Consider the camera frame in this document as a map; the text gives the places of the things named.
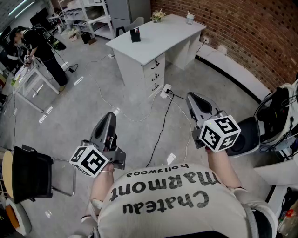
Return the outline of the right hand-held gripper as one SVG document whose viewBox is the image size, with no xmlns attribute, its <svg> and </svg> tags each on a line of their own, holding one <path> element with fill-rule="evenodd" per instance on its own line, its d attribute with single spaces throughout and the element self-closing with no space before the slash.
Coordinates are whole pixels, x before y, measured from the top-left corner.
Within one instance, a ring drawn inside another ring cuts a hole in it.
<svg viewBox="0 0 298 238">
<path fill-rule="evenodd" d="M 220 152 L 235 144 L 241 129 L 231 115 L 219 111 L 213 100 L 199 93 L 187 93 L 186 103 L 190 116 L 197 123 L 192 132 L 197 149 L 206 146 L 213 152 Z"/>
</svg>

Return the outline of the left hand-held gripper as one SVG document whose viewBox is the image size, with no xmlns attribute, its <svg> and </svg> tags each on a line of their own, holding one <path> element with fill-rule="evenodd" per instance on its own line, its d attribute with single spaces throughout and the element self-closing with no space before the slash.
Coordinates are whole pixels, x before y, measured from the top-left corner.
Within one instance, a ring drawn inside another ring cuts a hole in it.
<svg viewBox="0 0 298 238">
<path fill-rule="evenodd" d="M 94 127 L 90 140 L 82 140 L 69 163 L 81 173 L 95 178 L 111 163 L 114 168 L 124 170 L 126 153 L 117 145 L 115 135 L 116 115 L 107 113 Z"/>
</svg>

